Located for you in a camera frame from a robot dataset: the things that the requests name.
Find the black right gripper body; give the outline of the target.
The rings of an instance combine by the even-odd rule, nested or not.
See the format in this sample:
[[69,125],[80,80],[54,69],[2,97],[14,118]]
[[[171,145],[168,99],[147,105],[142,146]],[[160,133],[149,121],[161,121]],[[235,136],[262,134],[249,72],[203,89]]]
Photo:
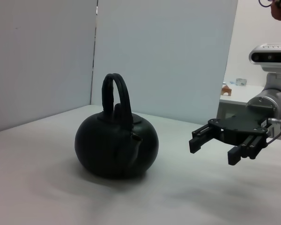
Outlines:
[[214,129],[214,138],[230,145],[238,146],[247,137],[267,138],[267,127],[262,126],[268,118],[274,116],[274,110],[263,106],[247,106],[235,115],[225,119],[210,119],[208,125]]

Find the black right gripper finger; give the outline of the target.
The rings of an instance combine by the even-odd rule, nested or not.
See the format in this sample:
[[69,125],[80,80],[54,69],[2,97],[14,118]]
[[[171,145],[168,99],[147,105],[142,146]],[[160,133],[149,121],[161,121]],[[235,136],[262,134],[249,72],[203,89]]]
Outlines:
[[228,151],[228,164],[236,165],[241,158],[255,159],[260,151],[267,147],[267,135],[248,136],[241,144]]
[[212,139],[219,139],[224,127],[219,123],[208,123],[192,131],[192,139],[189,141],[189,148],[192,154],[201,149],[201,146]]

